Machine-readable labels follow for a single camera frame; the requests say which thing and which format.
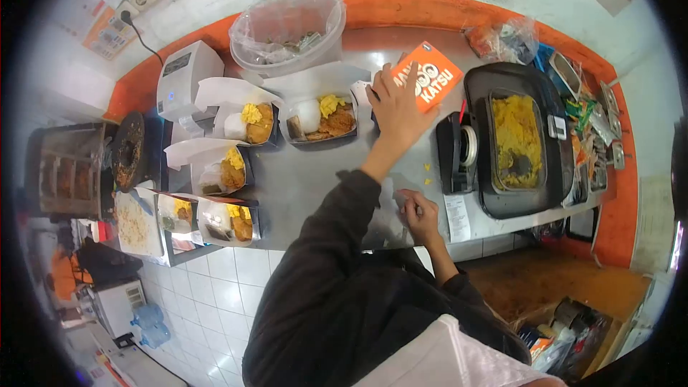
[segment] black long-sleeve shirt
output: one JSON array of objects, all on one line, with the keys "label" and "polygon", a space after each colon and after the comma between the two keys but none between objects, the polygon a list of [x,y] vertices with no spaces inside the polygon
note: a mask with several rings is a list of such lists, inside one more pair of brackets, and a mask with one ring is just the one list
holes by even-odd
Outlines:
[{"label": "black long-sleeve shirt", "polygon": [[268,281],[244,354],[247,386],[350,386],[441,314],[530,363],[465,273],[439,288],[421,264],[366,262],[360,245],[381,187],[360,170],[340,177]]}]

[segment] person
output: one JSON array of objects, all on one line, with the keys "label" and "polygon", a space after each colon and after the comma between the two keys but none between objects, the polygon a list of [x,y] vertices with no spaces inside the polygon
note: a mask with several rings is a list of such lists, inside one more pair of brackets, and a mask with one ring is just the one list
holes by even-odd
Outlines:
[{"label": "person", "polygon": [[367,87],[380,136],[360,168],[339,173],[268,281],[247,386],[563,385],[528,366],[528,348],[452,262],[438,206],[421,193],[403,190],[401,210],[435,276],[403,252],[362,254],[383,179],[438,116],[416,107],[417,67],[397,87],[386,64]]}]

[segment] blue water bottle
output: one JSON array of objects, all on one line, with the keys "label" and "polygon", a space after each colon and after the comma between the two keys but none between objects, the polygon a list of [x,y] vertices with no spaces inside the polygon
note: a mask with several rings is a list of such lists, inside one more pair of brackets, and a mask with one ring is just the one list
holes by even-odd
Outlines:
[{"label": "blue water bottle", "polygon": [[147,327],[141,331],[141,345],[150,348],[158,348],[170,340],[171,334],[165,323],[158,323],[155,326]]},{"label": "blue water bottle", "polygon": [[132,326],[139,325],[142,329],[148,329],[158,323],[162,323],[164,315],[157,304],[139,306],[133,311]]}]

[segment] stainless steel counter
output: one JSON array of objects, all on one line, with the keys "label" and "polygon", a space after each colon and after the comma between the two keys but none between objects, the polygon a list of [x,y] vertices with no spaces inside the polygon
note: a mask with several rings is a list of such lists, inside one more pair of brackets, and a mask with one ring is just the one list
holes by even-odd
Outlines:
[{"label": "stainless steel counter", "polygon": [[[442,51],[464,73],[484,64],[476,57],[460,33],[401,27],[345,31],[343,61],[375,73],[386,62],[396,63],[401,52],[410,52],[424,40]],[[238,77],[236,64],[229,55],[227,56],[225,75]],[[460,110],[462,99],[464,99],[464,88],[463,84],[459,83],[444,98],[437,121],[454,110]],[[370,115],[369,104],[359,106],[358,135],[351,139],[297,148],[280,138],[276,148],[250,149],[250,162],[256,185],[250,189],[242,189],[235,195],[260,202],[263,238],[254,243],[256,247],[286,249],[298,236],[305,218],[315,211],[325,194],[337,184],[335,172],[357,168],[365,160],[376,138]],[[435,146],[435,124],[391,170],[390,179],[383,185],[381,198],[386,210],[376,211],[369,233],[364,240],[364,247],[413,245],[400,220],[393,214],[392,194],[394,190],[400,188],[422,191],[428,199],[439,205],[440,233],[449,243],[449,225],[444,208]],[[178,127],[176,125],[173,131],[173,142],[180,140]],[[425,170],[425,163],[431,165],[429,171]],[[587,203],[509,220],[495,220],[487,216],[480,207],[478,193],[467,194],[465,201],[470,220],[470,239],[492,237],[530,228],[600,205],[616,195],[613,185],[615,177],[613,168],[609,176],[608,190],[591,194]],[[428,178],[431,179],[431,183],[425,185],[425,180]],[[171,192],[190,192],[190,180],[188,168],[182,168],[181,172],[170,169],[169,189]]]}]

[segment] receipt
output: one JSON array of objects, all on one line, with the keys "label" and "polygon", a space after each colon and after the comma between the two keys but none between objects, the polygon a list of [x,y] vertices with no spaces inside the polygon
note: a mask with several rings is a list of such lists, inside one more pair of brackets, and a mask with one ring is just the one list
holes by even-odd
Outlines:
[{"label": "receipt", "polygon": [[470,240],[469,213],[463,194],[444,195],[446,218],[449,220],[449,240],[452,243]]}]

